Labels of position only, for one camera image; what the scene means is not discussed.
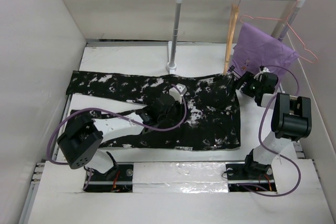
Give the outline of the black white patterned trousers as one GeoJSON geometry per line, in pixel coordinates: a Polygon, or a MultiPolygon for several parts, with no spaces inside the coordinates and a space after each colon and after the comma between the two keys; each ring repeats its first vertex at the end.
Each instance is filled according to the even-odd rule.
{"type": "Polygon", "coordinates": [[[75,71],[66,93],[144,106],[146,121],[153,130],[110,139],[103,142],[102,147],[192,151],[235,149],[240,147],[240,106],[234,79],[232,74],[155,77],[75,71]],[[153,110],[152,105],[157,99],[178,84],[186,86],[186,103],[176,104],[164,112],[153,110]]]}

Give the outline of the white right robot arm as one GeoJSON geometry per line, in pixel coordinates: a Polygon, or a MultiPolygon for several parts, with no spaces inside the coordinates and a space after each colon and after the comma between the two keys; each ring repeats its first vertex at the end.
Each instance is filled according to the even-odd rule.
{"type": "Polygon", "coordinates": [[[279,78],[270,72],[245,72],[235,85],[254,98],[258,106],[272,107],[271,131],[245,158],[242,174],[254,179],[271,169],[275,157],[293,141],[306,138],[312,130],[311,99],[275,93],[279,78]]]}

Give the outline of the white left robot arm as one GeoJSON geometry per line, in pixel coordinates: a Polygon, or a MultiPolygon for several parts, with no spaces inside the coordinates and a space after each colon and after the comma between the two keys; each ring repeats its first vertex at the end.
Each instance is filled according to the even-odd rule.
{"type": "Polygon", "coordinates": [[[165,137],[171,137],[185,121],[187,106],[183,97],[174,99],[163,94],[142,109],[113,115],[110,119],[93,119],[88,114],[78,115],[57,143],[71,169],[85,167],[89,172],[113,180],[119,165],[110,152],[100,149],[111,141],[122,147],[163,148],[165,137]]]}

